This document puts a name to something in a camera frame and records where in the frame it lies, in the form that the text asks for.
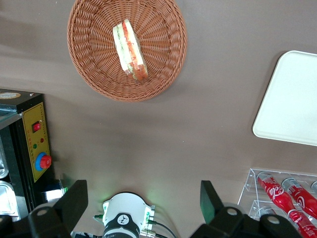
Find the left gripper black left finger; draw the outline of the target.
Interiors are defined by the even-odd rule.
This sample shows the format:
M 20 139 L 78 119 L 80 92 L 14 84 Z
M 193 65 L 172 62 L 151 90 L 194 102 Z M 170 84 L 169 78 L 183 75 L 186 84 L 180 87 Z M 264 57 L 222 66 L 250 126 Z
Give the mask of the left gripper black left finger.
M 38 206 L 28 216 L 33 238 L 69 238 L 88 207 L 86 180 L 77 180 L 54 204 Z

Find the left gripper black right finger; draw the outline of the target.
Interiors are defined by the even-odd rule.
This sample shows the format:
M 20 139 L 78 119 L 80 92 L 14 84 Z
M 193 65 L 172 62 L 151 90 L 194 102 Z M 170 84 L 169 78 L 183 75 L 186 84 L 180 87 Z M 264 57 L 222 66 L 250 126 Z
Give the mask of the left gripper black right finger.
M 209 180 L 201 181 L 200 208 L 205 223 L 193 238 L 259 238 L 259 224 L 238 208 L 225 206 Z

